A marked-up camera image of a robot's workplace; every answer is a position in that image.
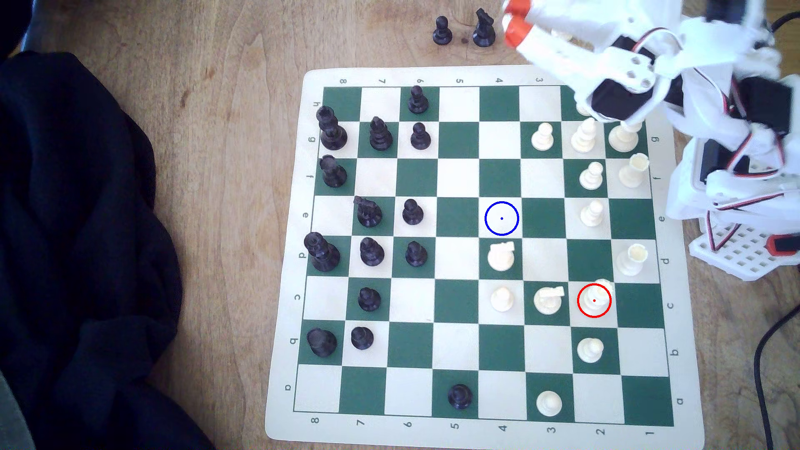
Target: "wooden table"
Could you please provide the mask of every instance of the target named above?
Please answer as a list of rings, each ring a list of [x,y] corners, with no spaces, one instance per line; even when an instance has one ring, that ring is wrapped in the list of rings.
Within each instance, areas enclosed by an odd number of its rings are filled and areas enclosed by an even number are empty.
[[[690,12],[701,10],[699,0],[690,3]],[[798,8],[796,0],[767,3],[772,19]],[[38,0],[29,47],[75,53],[153,143],[156,212],[178,249],[185,295],[178,337],[152,382],[220,448],[337,447],[264,433],[303,75],[339,66],[524,63],[499,41],[487,49],[467,41],[476,9],[499,5]],[[431,45],[440,14],[454,32],[449,46]],[[800,71],[800,23],[782,28],[778,41],[784,73]],[[699,234],[696,223],[684,230],[687,242]],[[753,352],[800,301],[798,272],[784,267],[744,283],[694,258],[689,270],[706,446],[762,448]],[[776,448],[800,448],[798,342],[795,320],[763,357]]]

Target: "black cloth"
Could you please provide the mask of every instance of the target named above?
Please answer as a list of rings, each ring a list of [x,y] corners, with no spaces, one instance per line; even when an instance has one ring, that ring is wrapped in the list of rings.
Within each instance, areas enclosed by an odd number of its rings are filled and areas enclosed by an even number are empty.
[[[153,149],[72,54],[0,65],[0,372],[37,448],[212,448],[145,382],[178,258]]]

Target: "green square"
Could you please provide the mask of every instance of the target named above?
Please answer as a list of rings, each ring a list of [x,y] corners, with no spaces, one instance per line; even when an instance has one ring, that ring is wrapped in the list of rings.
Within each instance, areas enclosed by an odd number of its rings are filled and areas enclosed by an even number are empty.
[[[440,122],[439,158],[477,158],[477,122]]]
[[[625,424],[674,426],[670,379],[662,376],[623,376]]]
[[[306,335],[313,328],[321,328],[330,331],[336,336],[336,350],[329,356],[322,358],[316,356],[311,347],[308,346]],[[298,353],[298,364],[321,364],[326,366],[338,366],[342,364],[342,346],[348,344],[344,340],[345,322],[344,320],[303,320],[300,326],[300,352]]]
[[[519,161],[519,159],[481,159],[481,196],[521,196]]]
[[[456,384],[463,384],[472,391],[472,403],[464,409],[453,408],[447,392]],[[431,393],[431,415],[451,419],[478,418],[478,371],[434,370],[434,388]]]
[[[523,238],[565,238],[564,199],[522,199]]]
[[[609,240],[568,239],[566,258],[572,281],[595,281],[601,278],[614,281]]]
[[[481,122],[518,122],[519,86],[481,86]]]
[[[439,88],[424,86],[422,95],[428,99],[428,109],[421,114],[414,114],[408,109],[411,98],[411,86],[400,88],[400,122],[438,122],[439,120]]]
[[[655,239],[651,199],[608,199],[612,239]]]
[[[428,260],[420,267],[412,267],[406,261],[406,249],[411,241],[419,242],[428,251]],[[436,238],[394,238],[392,252],[394,278],[434,278]]]
[[[544,122],[522,122],[519,124],[519,140],[522,144],[522,157],[523,158],[546,158],[558,159],[562,157],[561,147],[561,123],[548,122],[553,126],[553,146],[549,150],[536,150],[534,145],[530,143],[530,137],[534,135],[539,125]]]
[[[524,372],[524,330],[518,325],[480,325],[478,368]]]
[[[389,323],[389,367],[433,367],[434,325],[432,323]]]
[[[534,305],[534,295],[536,291],[543,287],[563,287],[564,296],[561,298],[561,307],[554,314],[542,314]],[[570,291],[567,283],[555,283],[547,281],[526,281],[525,282],[525,325],[570,325]]]
[[[478,281],[437,279],[434,322],[478,323]]]
[[[493,243],[514,243],[514,265],[503,272],[495,271],[489,266],[486,255],[489,255],[490,245]],[[481,279],[522,279],[522,239],[480,238],[479,240],[481,261],[478,265],[478,274]]]
[[[342,367],[339,412],[382,416],[386,402],[386,368]]]
[[[314,180],[314,195],[352,195],[355,192],[355,167],[357,159],[339,159],[336,162],[347,172],[347,180],[340,187],[330,187],[322,180],[322,169],[317,160],[317,179]]]
[[[436,199],[436,236],[477,237],[478,198]]]
[[[386,150],[375,150],[370,145],[370,123],[361,122],[358,126],[358,157],[359,158],[397,158],[398,157],[398,128],[397,122],[387,122],[386,128],[392,134],[392,145]]]
[[[303,252],[308,259],[308,266],[306,274],[314,276],[347,276],[350,267],[350,237],[349,236],[325,236],[328,243],[332,243],[339,250],[339,264],[334,267],[334,270],[328,272],[320,272],[311,264],[311,257]]]
[[[578,358],[578,343],[585,338],[597,338],[602,341],[603,350],[600,360],[595,363],[584,363]],[[572,328],[572,372],[602,373],[619,375],[619,342],[617,328]]]
[[[326,87],[322,104],[330,106],[339,122],[358,122],[361,117],[360,87]]]
[[[384,278],[351,278],[347,281],[347,316],[348,320],[389,320],[389,302],[391,279]],[[358,292],[362,287],[371,287],[381,296],[381,306],[375,311],[364,311],[358,306]]]
[[[398,197],[435,197],[438,176],[437,159],[398,159]]]
[[[608,197],[608,177],[617,174],[606,173],[606,162],[602,159],[564,159],[564,196],[570,198]],[[590,191],[581,186],[581,172],[589,167],[589,163],[597,161],[602,164],[602,184]]]
[[[360,236],[392,236],[394,234],[394,197],[365,197],[381,208],[383,219],[378,225],[367,228],[358,221],[358,206],[353,204],[353,234]]]
[[[572,374],[526,373],[528,420],[531,422],[574,422],[575,401],[572,391]],[[549,417],[536,408],[536,399],[544,391],[553,391],[561,397],[561,411]]]

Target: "white pawn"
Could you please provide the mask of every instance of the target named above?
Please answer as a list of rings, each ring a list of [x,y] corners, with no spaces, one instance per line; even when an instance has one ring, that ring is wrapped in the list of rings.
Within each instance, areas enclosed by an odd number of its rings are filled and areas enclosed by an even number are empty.
[[[650,167],[647,155],[634,153],[628,159],[628,164],[619,170],[619,182],[625,187],[639,187],[647,176],[647,167]]]
[[[617,255],[617,269],[623,275],[636,276],[645,267],[647,249],[640,243],[635,243]]]
[[[589,166],[581,172],[578,181],[584,189],[594,191],[602,185],[602,164],[592,161]]]
[[[530,145],[536,150],[545,151],[553,146],[553,126],[545,122],[530,136]]]

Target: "white chess piece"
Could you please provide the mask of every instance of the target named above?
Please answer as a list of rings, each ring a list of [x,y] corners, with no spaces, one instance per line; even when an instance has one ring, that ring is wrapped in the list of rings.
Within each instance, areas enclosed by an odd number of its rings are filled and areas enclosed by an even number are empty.
[[[534,306],[544,315],[555,314],[561,308],[564,287],[543,287],[534,294]]]
[[[578,358],[584,363],[592,364],[602,356],[602,341],[597,338],[585,338],[578,343]]]
[[[584,189],[594,191],[602,185],[602,164],[592,161],[589,166],[581,172],[578,181]]]
[[[647,176],[647,167],[650,167],[647,155],[634,153],[628,159],[627,165],[619,170],[619,182],[625,187],[639,187]]]
[[[549,150],[553,146],[553,126],[547,122],[539,124],[539,128],[530,136],[530,145],[539,151]]]
[[[636,148],[639,143],[639,130],[642,129],[642,123],[634,123],[628,125],[624,122],[611,129],[608,134],[608,143],[611,148],[621,153],[627,153]]]
[[[644,268],[647,261],[647,249],[640,243],[635,243],[617,255],[617,269],[623,275],[636,276]]]
[[[596,227],[602,223],[603,205],[600,200],[592,200],[581,209],[581,222],[587,227]]]
[[[489,267],[498,272],[507,271],[514,265],[514,241],[489,245]]]

